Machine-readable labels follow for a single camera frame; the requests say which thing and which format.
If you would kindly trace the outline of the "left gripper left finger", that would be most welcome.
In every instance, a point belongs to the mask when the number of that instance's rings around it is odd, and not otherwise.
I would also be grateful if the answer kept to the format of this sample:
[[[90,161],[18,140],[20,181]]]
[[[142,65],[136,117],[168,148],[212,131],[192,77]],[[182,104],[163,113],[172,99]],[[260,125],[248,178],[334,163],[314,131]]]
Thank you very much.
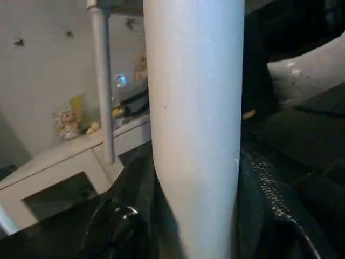
[[[101,197],[87,225],[87,257],[162,258],[163,202],[153,152],[141,150]]]

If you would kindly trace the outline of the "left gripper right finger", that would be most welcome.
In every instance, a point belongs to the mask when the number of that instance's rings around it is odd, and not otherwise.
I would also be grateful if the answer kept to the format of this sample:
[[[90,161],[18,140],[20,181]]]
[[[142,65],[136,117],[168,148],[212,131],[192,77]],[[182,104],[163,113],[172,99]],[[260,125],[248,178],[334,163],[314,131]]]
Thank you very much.
[[[240,152],[238,258],[324,258],[325,237],[313,217],[253,150]]]

